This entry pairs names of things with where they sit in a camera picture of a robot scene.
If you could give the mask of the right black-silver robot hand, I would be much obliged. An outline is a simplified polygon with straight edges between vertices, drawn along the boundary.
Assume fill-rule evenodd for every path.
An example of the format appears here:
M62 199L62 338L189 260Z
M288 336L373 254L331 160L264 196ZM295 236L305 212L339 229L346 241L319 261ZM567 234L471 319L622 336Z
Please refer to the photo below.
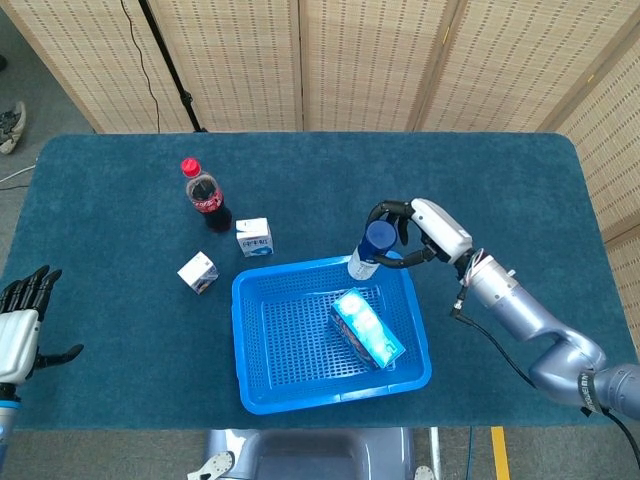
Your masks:
M472 237L439 205L422 198L411 201L385 200L370 211L366 225L383 216L387 223L396 228L403 245L408 243L408 223L413 222L421 231L423 249L399 259L375 255L378 263L391 269L403 269L437 258L453 265L458 279L465 274L475 253Z

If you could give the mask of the left black-silver robot hand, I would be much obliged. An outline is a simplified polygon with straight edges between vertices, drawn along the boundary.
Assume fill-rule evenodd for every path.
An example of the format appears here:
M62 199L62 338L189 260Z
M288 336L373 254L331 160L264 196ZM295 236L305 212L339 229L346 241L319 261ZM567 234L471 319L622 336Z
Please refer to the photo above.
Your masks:
M61 354L44 355L39 336L60 269L43 265L31 275L14 280L1 291L1 385L17 387L34 371L73 361L84 349L73 345Z

